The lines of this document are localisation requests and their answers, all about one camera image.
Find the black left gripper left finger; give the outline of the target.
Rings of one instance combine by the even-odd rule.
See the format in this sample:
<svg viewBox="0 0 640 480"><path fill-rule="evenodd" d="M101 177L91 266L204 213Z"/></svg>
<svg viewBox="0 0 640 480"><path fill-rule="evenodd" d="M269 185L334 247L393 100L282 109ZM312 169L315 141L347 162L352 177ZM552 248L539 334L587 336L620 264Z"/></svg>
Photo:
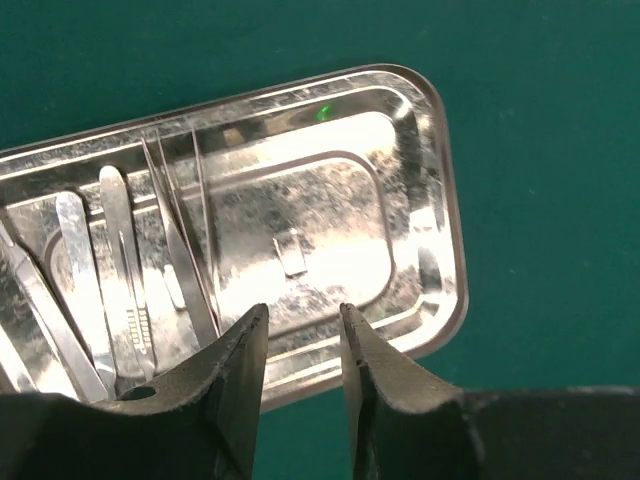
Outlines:
<svg viewBox="0 0 640 480"><path fill-rule="evenodd" d="M4 479L249 479L268 341L252 306L219 339L113 401L1 397Z"/></svg>

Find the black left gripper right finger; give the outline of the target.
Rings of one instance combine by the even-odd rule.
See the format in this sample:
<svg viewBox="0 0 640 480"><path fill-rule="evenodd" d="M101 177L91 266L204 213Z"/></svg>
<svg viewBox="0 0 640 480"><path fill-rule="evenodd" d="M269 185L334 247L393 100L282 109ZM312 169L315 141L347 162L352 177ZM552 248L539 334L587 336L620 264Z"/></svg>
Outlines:
<svg viewBox="0 0 640 480"><path fill-rule="evenodd" d="M340 308L356 479L635 479L635 387L465 390Z"/></svg>

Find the silver pointed tweezers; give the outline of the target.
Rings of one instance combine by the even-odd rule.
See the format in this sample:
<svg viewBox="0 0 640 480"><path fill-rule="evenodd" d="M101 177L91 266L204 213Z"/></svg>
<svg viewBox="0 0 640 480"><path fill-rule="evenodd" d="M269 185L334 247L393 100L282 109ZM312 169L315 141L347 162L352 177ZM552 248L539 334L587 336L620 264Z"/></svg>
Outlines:
<svg viewBox="0 0 640 480"><path fill-rule="evenodd" d="M157 154L146 139L141 140L171 264L194 335L204 348L221 336L209 271L174 168L167 161L162 140L156 138L155 144Z"/></svg>

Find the dark green surgical cloth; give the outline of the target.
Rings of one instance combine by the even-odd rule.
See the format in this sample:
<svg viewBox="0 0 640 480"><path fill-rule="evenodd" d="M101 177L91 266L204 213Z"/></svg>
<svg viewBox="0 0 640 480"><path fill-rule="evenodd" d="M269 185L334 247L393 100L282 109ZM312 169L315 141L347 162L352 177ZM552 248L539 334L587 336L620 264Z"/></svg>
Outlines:
<svg viewBox="0 0 640 480"><path fill-rule="evenodd" d="M1 143L369 60L418 71L447 112L470 307L426 367L637 384L635 1L5 1Z"/></svg>

